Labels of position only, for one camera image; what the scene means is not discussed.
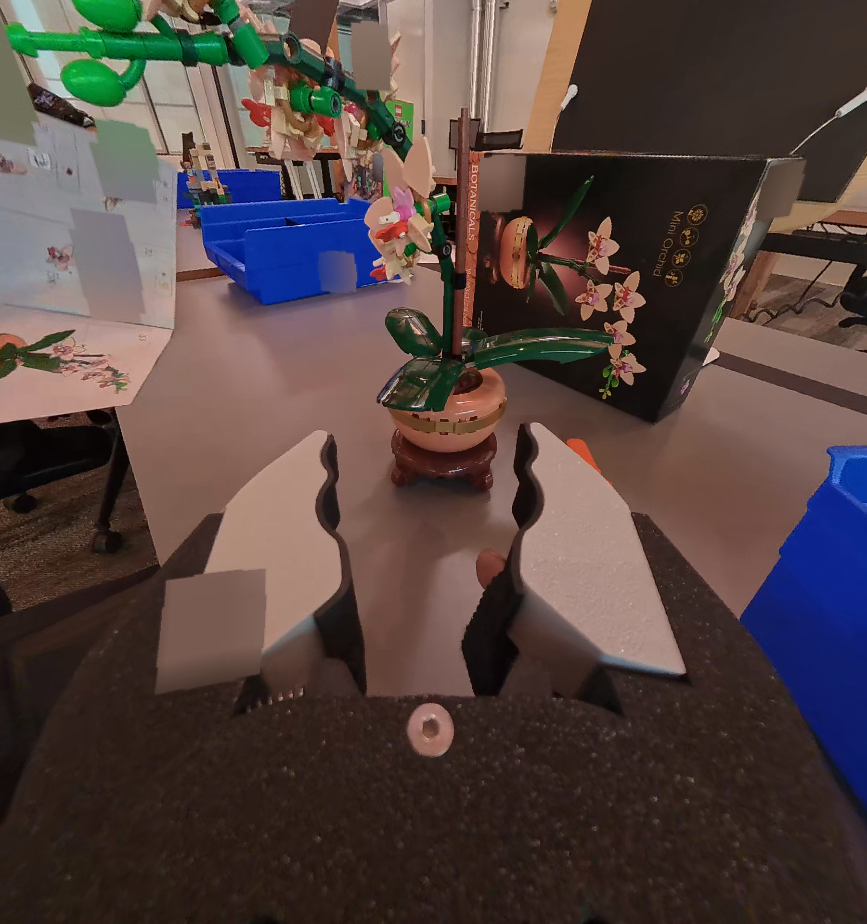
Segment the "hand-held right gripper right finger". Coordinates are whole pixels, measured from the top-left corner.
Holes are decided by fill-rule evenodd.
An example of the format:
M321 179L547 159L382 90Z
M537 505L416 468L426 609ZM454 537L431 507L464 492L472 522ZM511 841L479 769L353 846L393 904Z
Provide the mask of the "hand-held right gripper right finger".
M603 696L607 670L684 682L686 665L632 512L541 423L518 429L518 531L463 639L473 693L534 664L555 696Z

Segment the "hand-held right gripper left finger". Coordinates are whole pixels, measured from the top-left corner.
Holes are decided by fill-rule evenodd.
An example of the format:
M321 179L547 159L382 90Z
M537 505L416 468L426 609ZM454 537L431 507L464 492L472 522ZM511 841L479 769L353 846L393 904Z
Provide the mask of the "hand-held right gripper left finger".
M365 642L347 544L338 532L333 434L315 431L226 505L206 573L264 572L259 674L272 694L314 686L325 661L367 692Z

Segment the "brick orchid plant model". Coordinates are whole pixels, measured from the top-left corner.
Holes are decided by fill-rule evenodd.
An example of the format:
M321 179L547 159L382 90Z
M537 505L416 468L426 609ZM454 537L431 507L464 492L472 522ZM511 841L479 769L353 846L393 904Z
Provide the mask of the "brick orchid plant model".
M386 69L360 76L312 40L291 29L277 33L242 2L74 2L92 24L78 32L5 27L13 52L74 54L61 83L81 102L112 108L145 75L150 62L187 66L245 65L253 80L253 104L266 106L265 120L280 141L315 141L328 125L345 167L381 154L389 193L370 204L365 224L377 250L370 276L409 283L418 255L435 256L442 284L442 330L413 308L387 313L385 327L408 361L381 389L377 402L395 426L394 445L411 444L427 454L456 454L492 442L506 407L506 393L488 369L524 360L569 363L602 352L610 356L601 395L608 398L624 377L615 368L620 349L613 334L530 329L489 337L464 327L466 202L456 203L453 249L441 216L453 205L434 195L434 167L425 139L411 141L387 108L393 95L394 50L381 35Z

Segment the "grey desk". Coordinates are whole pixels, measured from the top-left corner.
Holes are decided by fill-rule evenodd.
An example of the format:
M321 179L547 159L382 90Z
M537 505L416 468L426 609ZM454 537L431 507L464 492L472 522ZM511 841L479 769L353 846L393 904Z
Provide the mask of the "grey desk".
M440 280L266 307L225 276L176 286L175 327L118 413L150 534L166 561L207 514L316 430L335 435L342 513L372 695L466 696L461 652L481 589L475 560L516 533L521 422L586 441L633 511L648 514L735 616L777 559L829 468L867 445L867 414L719 364L680 410L647 424L517 366L489 493L393 486L393 425L375 398L403 354L385 312L440 321Z

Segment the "orange brick separator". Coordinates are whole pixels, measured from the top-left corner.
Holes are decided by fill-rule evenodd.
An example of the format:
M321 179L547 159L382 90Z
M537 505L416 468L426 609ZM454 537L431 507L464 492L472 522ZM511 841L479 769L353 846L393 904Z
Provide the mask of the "orange brick separator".
M587 443L579 438L569 438L566 440L566 445L585 463L587 463L591 468L593 468L602 479L604 479L608 484L612 486L612 482L609 479L606 479L601 472L601 468L598 465L596 459L590 452L589 446Z

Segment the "open instruction booklet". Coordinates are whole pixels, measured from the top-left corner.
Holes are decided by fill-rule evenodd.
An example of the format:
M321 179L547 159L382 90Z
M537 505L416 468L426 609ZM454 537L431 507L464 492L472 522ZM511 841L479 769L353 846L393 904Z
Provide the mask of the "open instruction booklet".
M0 140L0 423L135 398L174 327L175 194L127 123Z

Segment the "blue plastic bin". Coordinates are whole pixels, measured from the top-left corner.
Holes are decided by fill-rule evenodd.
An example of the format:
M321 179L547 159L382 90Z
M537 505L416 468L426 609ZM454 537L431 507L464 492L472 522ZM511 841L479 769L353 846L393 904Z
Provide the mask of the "blue plastic bin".
M219 177L235 203L282 201L285 198L281 174L276 171L233 169L219 172ZM176 208L193 208L187 192L187 174L178 172L176 179Z
M369 237L370 204L308 199L199 209L208 259L263 305L352 293L380 281Z
M867 445L828 455L741 623L867 814Z

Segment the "black orchid product box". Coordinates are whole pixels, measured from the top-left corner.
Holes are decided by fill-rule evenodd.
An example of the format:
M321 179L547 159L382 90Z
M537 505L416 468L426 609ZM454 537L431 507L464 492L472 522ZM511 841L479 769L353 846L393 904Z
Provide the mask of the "black orchid product box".
M473 152L465 324L646 422L685 400L799 157Z

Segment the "small brick tower model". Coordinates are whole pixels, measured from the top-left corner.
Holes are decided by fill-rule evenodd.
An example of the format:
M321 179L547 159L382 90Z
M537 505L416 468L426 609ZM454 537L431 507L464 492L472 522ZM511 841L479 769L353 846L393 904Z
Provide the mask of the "small brick tower model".
M182 134L182 144L181 167L192 208L232 203L230 190L220 180L210 145L196 143L192 132Z

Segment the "brown cardboard sheet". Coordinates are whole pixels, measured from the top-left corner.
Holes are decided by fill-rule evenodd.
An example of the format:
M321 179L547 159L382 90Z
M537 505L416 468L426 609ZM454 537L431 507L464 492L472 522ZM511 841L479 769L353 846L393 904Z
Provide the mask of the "brown cardboard sheet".
M526 154L546 154L552 149L591 4L591 1L556 3L555 21L531 118L523 136L522 150Z

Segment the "large black panel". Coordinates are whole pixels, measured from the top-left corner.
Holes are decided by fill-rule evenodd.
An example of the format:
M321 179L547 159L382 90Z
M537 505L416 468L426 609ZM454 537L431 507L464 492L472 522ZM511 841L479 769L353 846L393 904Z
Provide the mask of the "large black panel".
M778 157L867 86L867 1L591 2L556 152ZM867 102L798 151L800 199L867 159Z

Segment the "wooden table black frame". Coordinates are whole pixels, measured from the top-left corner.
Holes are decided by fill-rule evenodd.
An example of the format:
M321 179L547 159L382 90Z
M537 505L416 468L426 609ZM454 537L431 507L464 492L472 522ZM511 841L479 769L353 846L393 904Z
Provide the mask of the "wooden table black frame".
M800 314L812 302L809 297L812 288L833 263L850 264L852 271L857 265L867 267L867 209L842 209L807 228L768 234L747 279L752 286L751 295L744 303L745 308L737 310L738 318L755 322L759 317L770 315L769 311L758 306L757 300L779 258L787 256L822 260L824 266L798 300L771 314L772 318L790 312Z

